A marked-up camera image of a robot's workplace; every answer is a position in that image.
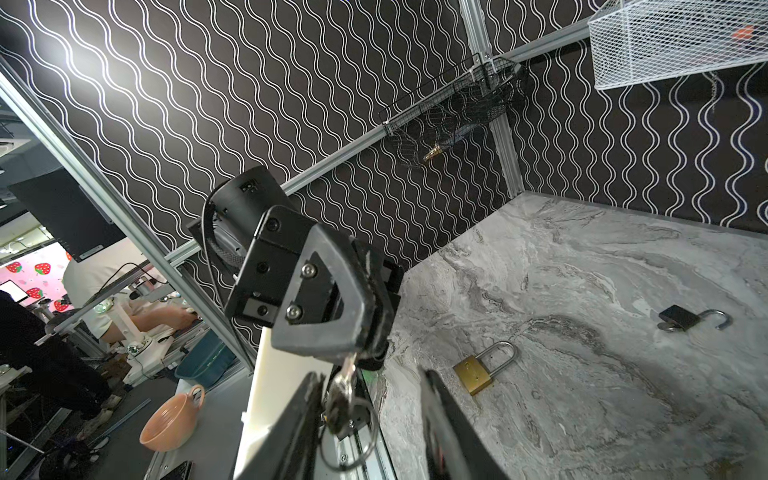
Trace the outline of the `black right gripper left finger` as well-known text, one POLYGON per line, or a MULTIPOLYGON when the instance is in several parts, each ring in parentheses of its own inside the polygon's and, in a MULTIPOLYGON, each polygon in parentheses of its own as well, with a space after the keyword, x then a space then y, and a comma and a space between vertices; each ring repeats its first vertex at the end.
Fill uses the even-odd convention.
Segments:
POLYGON ((304 377, 275 427, 237 479, 314 478, 324 380, 325 377, 317 373, 304 377))

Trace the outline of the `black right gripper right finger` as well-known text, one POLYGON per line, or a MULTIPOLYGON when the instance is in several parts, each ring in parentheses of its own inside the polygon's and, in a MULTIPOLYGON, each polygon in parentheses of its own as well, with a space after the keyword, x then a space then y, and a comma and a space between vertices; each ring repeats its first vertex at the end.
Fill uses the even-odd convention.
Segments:
POLYGON ((508 479, 435 370, 419 368, 429 479, 508 479))

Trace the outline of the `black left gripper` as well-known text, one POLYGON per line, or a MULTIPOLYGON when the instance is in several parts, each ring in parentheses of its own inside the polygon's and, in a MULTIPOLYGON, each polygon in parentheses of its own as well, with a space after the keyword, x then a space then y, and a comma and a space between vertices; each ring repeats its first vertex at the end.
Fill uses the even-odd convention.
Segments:
POLYGON ((315 225, 267 168, 216 187, 187 230, 233 283, 219 294, 228 319, 274 325, 277 350, 331 363, 355 355, 360 369, 383 367, 404 268, 367 242, 315 225))

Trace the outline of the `brass padlock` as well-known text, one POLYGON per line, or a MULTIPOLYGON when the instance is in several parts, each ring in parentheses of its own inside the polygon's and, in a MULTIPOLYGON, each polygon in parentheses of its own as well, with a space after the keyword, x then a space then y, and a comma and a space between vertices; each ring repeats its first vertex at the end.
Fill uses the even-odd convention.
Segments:
POLYGON ((519 353, 519 348, 510 341, 497 341, 483 351, 469 355, 455 364, 453 371, 467 393, 475 396, 490 386, 502 371, 511 366, 517 360, 519 353), (507 349, 510 355, 497 367, 490 369, 483 360, 501 349, 507 349))

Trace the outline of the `small black padlock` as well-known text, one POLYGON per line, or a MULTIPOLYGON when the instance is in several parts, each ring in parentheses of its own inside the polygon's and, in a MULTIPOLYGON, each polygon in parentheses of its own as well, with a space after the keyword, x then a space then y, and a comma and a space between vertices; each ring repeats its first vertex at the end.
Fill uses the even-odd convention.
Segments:
POLYGON ((733 318, 722 310, 709 309, 695 314, 679 305, 672 305, 658 314, 660 322, 657 328, 667 333, 687 331, 706 318, 718 317, 721 322, 715 326, 717 330, 724 330, 733 324, 733 318))

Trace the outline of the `pink ceramic cup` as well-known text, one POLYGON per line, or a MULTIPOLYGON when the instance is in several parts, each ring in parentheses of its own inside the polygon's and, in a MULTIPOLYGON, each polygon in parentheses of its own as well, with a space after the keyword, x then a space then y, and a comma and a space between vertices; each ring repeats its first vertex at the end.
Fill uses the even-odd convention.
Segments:
POLYGON ((139 442, 154 452, 169 452, 186 443, 197 425, 205 401, 205 389, 194 385, 188 392, 165 401, 143 427, 139 442))

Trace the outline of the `teal plastic bin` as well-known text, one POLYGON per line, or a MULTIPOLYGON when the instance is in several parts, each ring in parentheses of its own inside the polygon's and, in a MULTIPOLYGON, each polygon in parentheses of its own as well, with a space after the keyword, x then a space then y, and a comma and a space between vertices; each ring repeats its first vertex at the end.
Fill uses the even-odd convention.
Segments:
POLYGON ((226 373, 237 357, 213 331, 208 331, 175 368, 174 376, 208 389, 226 373))

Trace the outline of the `person in white shirt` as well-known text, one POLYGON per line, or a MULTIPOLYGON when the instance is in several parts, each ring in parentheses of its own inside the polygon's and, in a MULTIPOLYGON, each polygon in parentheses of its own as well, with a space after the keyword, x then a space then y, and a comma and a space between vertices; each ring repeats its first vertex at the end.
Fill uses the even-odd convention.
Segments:
MULTIPOLYGON (((131 240, 124 238, 85 260, 71 261, 64 271, 62 283, 72 306, 84 308, 93 296, 101 294, 107 286, 146 260, 131 240)), ((179 301, 132 299, 127 288, 114 294, 112 300, 115 306, 124 308, 139 331, 150 334, 183 330, 199 319, 193 309, 179 301)), ((112 319, 96 308, 85 313, 83 321, 92 335, 102 342, 114 344, 124 339, 112 319)))

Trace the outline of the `aluminium back crossbar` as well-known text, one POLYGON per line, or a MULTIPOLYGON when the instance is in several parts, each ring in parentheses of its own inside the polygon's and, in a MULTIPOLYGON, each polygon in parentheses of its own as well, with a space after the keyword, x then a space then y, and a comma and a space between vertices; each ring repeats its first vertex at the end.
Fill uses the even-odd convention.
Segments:
POLYGON ((589 19, 585 18, 562 29, 500 54, 500 57, 522 63, 527 60, 552 53, 570 44, 588 39, 589 19))

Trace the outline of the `aluminium left side rail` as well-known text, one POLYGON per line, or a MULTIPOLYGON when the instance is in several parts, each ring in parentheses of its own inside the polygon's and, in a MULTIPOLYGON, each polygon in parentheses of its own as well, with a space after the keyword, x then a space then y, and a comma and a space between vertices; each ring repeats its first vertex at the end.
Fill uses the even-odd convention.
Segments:
MULTIPOLYGON (((164 273, 170 272, 174 279, 179 280, 181 274, 178 266, 197 251, 197 243, 190 241, 178 249, 168 253, 165 258, 160 255, 165 247, 151 232, 145 223, 138 218, 132 208, 123 201, 122 197, 103 179, 101 173, 90 164, 90 161, 82 158, 82 152, 72 142, 70 135, 63 131, 58 122, 44 107, 32 108, 32 114, 27 117, 25 123, 53 153, 54 157, 79 183, 86 188, 86 193, 91 195, 99 207, 104 207, 110 217, 117 221, 118 227, 126 235, 141 247, 150 250, 150 260, 164 273)), ((291 195, 321 176, 332 171, 336 167, 352 159, 364 149, 373 146, 388 136, 394 128, 393 120, 369 130, 359 138, 345 145, 333 154, 324 158, 318 164, 301 172, 281 185, 286 194, 291 195)))

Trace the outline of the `aluminium corner frame post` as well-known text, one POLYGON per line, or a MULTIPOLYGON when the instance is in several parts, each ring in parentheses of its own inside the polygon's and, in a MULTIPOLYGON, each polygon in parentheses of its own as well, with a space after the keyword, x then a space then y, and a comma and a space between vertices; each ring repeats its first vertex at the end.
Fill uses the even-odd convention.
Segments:
POLYGON ((511 92, 511 84, 506 82, 503 72, 496 69, 481 2, 460 0, 459 6, 468 44, 472 54, 478 56, 476 64, 481 73, 483 92, 480 105, 489 110, 482 117, 488 120, 509 196, 515 198, 523 192, 524 187, 505 104, 507 94, 511 92))

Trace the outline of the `white mesh wall basket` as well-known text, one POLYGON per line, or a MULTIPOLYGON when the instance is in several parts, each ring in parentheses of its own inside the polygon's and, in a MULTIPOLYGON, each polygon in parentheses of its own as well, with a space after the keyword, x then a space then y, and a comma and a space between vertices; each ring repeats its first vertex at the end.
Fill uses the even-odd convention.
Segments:
POLYGON ((767 60, 762 0, 607 1, 588 29, 598 90, 767 60))

